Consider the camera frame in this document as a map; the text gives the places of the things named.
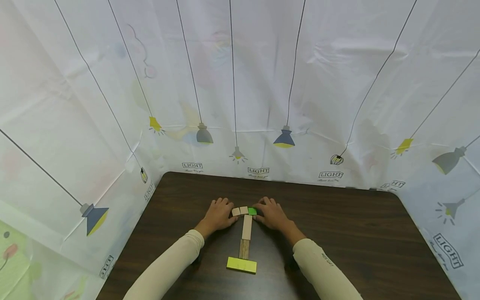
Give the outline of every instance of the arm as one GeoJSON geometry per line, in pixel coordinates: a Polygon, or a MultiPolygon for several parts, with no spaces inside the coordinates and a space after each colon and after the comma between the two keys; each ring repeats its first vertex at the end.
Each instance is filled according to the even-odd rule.
{"type": "Polygon", "coordinates": [[[282,232],[293,246],[295,261],[322,300],[362,300],[353,284],[326,256],[322,248],[307,239],[295,223],[287,218],[280,204],[274,199],[264,197],[254,207],[264,214],[263,217],[254,216],[254,219],[282,232]]]}
{"type": "Polygon", "coordinates": [[[204,240],[238,220],[238,217],[228,218],[233,207],[234,204],[227,198],[213,200],[205,218],[159,256],[138,277],[123,300],[161,299],[183,270],[197,258],[204,240]]]}

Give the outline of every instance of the wooden block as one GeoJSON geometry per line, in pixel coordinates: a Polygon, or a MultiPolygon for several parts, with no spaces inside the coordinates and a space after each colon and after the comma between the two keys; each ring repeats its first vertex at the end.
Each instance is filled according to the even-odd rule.
{"type": "Polygon", "coordinates": [[[241,240],[240,241],[240,251],[239,251],[239,258],[241,259],[248,259],[248,248],[250,247],[249,240],[241,240]]]}
{"type": "Polygon", "coordinates": [[[238,207],[235,207],[232,209],[232,216],[238,216],[240,215],[240,209],[238,207]]]}
{"type": "Polygon", "coordinates": [[[257,215],[257,209],[255,207],[249,207],[248,208],[248,214],[251,216],[256,216],[257,215]]]}
{"type": "Polygon", "coordinates": [[[227,269],[256,274],[257,262],[248,261],[236,257],[229,257],[227,261],[227,269]]]}
{"type": "Polygon", "coordinates": [[[242,240],[250,240],[252,236],[252,216],[245,215],[243,218],[243,231],[241,233],[242,240]]]}
{"type": "Polygon", "coordinates": [[[240,214],[241,215],[248,215],[248,207],[246,207],[246,206],[240,207],[240,214]]]}

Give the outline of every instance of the black cord line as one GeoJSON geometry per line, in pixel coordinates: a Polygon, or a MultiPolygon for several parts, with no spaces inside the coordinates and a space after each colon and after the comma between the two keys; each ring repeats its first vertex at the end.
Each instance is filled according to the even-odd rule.
{"type": "Polygon", "coordinates": [[[235,67],[233,65],[233,30],[232,30],[232,1],[228,0],[230,7],[230,39],[232,44],[232,79],[233,79],[233,118],[235,121],[235,144],[239,145],[237,140],[237,110],[235,108],[235,67]]]}
{"type": "Polygon", "coordinates": [[[452,83],[452,85],[448,88],[448,90],[445,92],[445,94],[440,98],[440,100],[438,100],[437,104],[432,108],[432,110],[429,112],[429,114],[427,115],[427,117],[423,120],[423,122],[420,124],[420,126],[415,130],[415,132],[412,134],[412,136],[410,138],[412,138],[416,133],[417,131],[420,129],[420,127],[425,123],[425,121],[428,119],[428,117],[433,113],[433,111],[437,108],[437,106],[440,104],[440,102],[445,98],[445,96],[448,94],[448,92],[450,92],[450,90],[452,89],[452,87],[456,84],[456,82],[460,79],[460,77],[463,75],[463,73],[465,73],[465,71],[468,69],[468,67],[473,63],[473,61],[475,60],[475,58],[477,58],[477,56],[479,55],[480,53],[480,49],[477,51],[477,54],[472,58],[472,60],[468,63],[468,65],[463,69],[463,71],[460,73],[460,75],[455,79],[455,81],[452,83]]]}
{"type": "Polygon", "coordinates": [[[297,34],[297,44],[295,45],[295,59],[293,60],[292,84],[290,85],[290,93],[288,95],[288,111],[287,111],[287,123],[286,123],[287,126],[288,126],[288,119],[290,118],[290,97],[292,96],[293,79],[295,78],[295,66],[297,65],[297,48],[299,46],[300,28],[301,28],[301,21],[303,20],[303,11],[305,10],[305,2],[307,2],[307,0],[303,0],[303,8],[301,9],[299,32],[297,34]]]}
{"type": "Polygon", "coordinates": [[[410,9],[410,12],[408,13],[407,19],[406,19],[405,22],[403,23],[402,30],[400,30],[400,34],[399,34],[398,37],[396,38],[395,46],[393,47],[392,52],[388,55],[387,59],[385,60],[384,64],[383,64],[382,67],[380,68],[380,70],[378,70],[377,76],[375,76],[375,79],[373,80],[372,85],[370,85],[370,88],[368,89],[367,94],[365,95],[365,97],[363,98],[363,100],[362,100],[362,102],[361,102],[361,104],[360,104],[359,110],[357,111],[357,114],[355,115],[355,118],[353,119],[352,129],[350,130],[350,135],[348,136],[347,145],[345,146],[345,150],[343,150],[343,152],[342,152],[340,155],[338,155],[337,157],[341,157],[341,156],[345,153],[345,151],[347,150],[347,148],[348,148],[348,143],[350,142],[350,138],[352,137],[352,132],[353,132],[353,128],[354,128],[354,125],[355,125],[355,120],[357,119],[357,117],[358,117],[358,115],[359,115],[360,109],[361,109],[363,103],[365,102],[365,99],[367,99],[367,96],[368,96],[368,94],[370,93],[370,90],[372,89],[373,85],[374,85],[375,82],[377,81],[378,75],[380,75],[380,72],[381,72],[382,69],[384,68],[384,66],[385,66],[385,64],[387,63],[388,59],[389,59],[389,58],[392,56],[392,54],[395,52],[396,45],[398,44],[398,40],[400,39],[400,36],[402,35],[402,32],[403,32],[403,30],[405,29],[405,26],[407,25],[408,19],[410,18],[410,15],[412,14],[412,11],[413,11],[413,8],[415,7],[415,4],[417,4],[417,0],[415,0],[415,2],[413,2],[412,8],[410,9]]]}
{"type": "Polygon", "coordinates": [[[96,83],[98,89],[100,90],[100,93],[102,94],[103,99],[104,99],[105,102],[107,103],[108,108],[110,109],[110,112],[111,112],[112,115],[113,115],[113,118],[115,119],[115,121],[117,122],[118,127],[120,128],[121,134],[123,135],[123,138],[125,139],[125,143],[127,143],[127,146],[128,146],[128,148],[130,149],[130,152],[133,154],[133,157],[134,157],[135,160],[137,161],[138,166],[139,166],[139,167],[142,167],[142,166],[140,166],[140,162],[138,162],[137,156],[135,156],[135,153],[132,151],[132,148],[130,147],[130,144],[128,144],[127,138],[125,137],[125,134],[123,133],[123,130],[122,130],[121,126],[120,126],[120,123],[119,123],[119,121],[117,120],[117,117],[116,117],[115,114],[113,113],[112,107],[110,106],[110,103],[108,102],[107,97],[105,97],[105,94],[103,93],[102,88],[101,88],[100,85],[98,84],[98,81],[96,80],[95,75],[93,75],[93,72],[92,72],[92,70],[90,69],[90,66],[88,65],[88,62],[85,60],[84,56],[82,55],[82,52],[80,51],[80,48],[78,48],[77,41],[76,41],[75,38],[73,37],[73,33],[72,33],[72,31],[70,30],[70,26],[68,26],[67,20],[65,19],[65,16],[63,15],[63,13],[62,13],[62,11],[61,11],[61,9],[60,9],[60,6],[59,6],[59,4],[57,3],[57,0],[54,0],[54,1],[55,1],[55,4],[57,5],[57,8],[58,8],[58,10],[59,10],[59,12],[60,12],[60,15],[61,15],[61,17],[62,17],[65,25],[67,26],[68,32],[70,33],[70,36],[72,37],[73,43],[75,44],[75,47],[77,48],[78,54],[80,54],[80,57],[83,59],[84,63],[87,65],[87,68],[88,68],[90,74],[92,75],[93,79],[95,80],[95,83],[96,83]]]}
{"type": "Polygon", "coordinates": [[[480,138],[480,135],[477,136],[477,137],[475,138],[475,140],[471,141],[468,145],[466,145],[465,148],[467,148],[468,146],[470,146],[471,144],[473,144],[473,143],[474,143],[476,140],[478,140],[479,138],[480,138]]]}
{"type": "Polygon", "coordinates": [[[123,40],[123,44],[125,45],[125,49],[127,49],[127,54],[128,54],[128,58],[130,59],[130,62],[132,63],[132,68],[133,68],[133,71],[135,72],[135,76],[137,76],[137,81],[138,81],[138,84],[140,85],[140,89],[142,90],[142,94],[144,95],[144,99],[145,99],[145,103],[147,104],[147,107],[148,107],[148,111],[150,112],[150,116],[153,117],[153,114],[152,114],[152,111],[150,110],[150,106],[148,105],[148,101],[147,101],[147,97],[145,96],[145,92],[144,92],[144,88],[142,87],[142,84],[140,83],[140,79],[138,78],[138,74],[137,74],[137,70],[135,69],[135,65],[133,64],[133,60],[132,60],[132,57],[130,55],[130,52],[128,51],[128,47],[127,47],[127,43],[125,42],[125,39],[123,38],[123,33],[121,32],[120,30],[120,25],[119,25],[119,22],[117,21],[117,16],[115,15],[115,13],[113,12],[113,8],[112,8],[112,4],[110,3],[110,0],[107,0],[108,1],[108,5],[110,6],[110,10],[112,11],[112,14],[113,14],[113,18],[115,19],[115,23],[117,23],[117,27],[120,31],[120,36],[121,36],[121,39],[123,40]]]}
{"type": "Polygon", "coordinates": [[[200,104],[198,103],[197,88],[195,86],[195,79],[193,78],[192,63],[190,62],[190,55],[188,54],[187,39],[185,38],[185,32],[183,31],[183,23],[181,21],[180,7],[179,7],[178,0],[177,0],[177,9],[179,11],[179,18],[180,18],[181,32],[183,34],[183,41],[185,42],[185,49],[187,50],[188,64],[190,65],[190,72],[192,73],[193,89],[195,90],[195,97],[197,98],[198,115],[200,116],[200,122],[202,122],[202,114],[200,113],[200,104]]]}
{"type": "Polygon", "coordinates": [[[45,174],[47,174],[48,177],[50,177],[58,186],[60,186],[73,200],[75,200],[75,202],[78,203],[78,205],[82,206],[82,204],[72,195],[70,194],[69,191],[67,191],[67,189],[65,189],[63,187],[63,185],[60,184],[60,182],[58,182],[55,178],[53,178],[53,176],[51,176],[39,163],[37,163],[24,149],[22,149],[11,137],[9,137],[2,129],[0,129],[0,132],[5,135],[5,137],[7,139],[10,140],[10,142],[12,142],[15,146],[17,146],[18,149],[20,149],[20,151],[23,152],[23,154],[25,154],[31,161],[33,161],[34,164],[37,165],[37,167],[39,167],[45,174]]]}

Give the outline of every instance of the left hand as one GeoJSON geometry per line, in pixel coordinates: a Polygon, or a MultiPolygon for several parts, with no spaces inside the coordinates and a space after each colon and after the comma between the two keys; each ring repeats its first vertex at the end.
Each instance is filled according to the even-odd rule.
{"type": "Polygon", "coordinates": [[[194,229],[200,232],[206,240],[215,231],[225,229],[239,219],[238,216],[229,218],[230,211],[234,207],[235,205],[228,198],[213,200],[205,217],[194,229]]]}

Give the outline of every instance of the right hand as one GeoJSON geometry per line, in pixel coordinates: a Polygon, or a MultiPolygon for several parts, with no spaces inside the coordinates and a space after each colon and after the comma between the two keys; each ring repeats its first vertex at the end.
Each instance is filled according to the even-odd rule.
{"type": "Polygon", "coordinates": [[[253,219],[270,229],[282,231],[285,226],[291,223],[283,212],[280,204],[276,203],[273,198],[263,197],[258,203],[255,203],[253,207],[260,210],[264,215],[253,216],[253,219]]]}

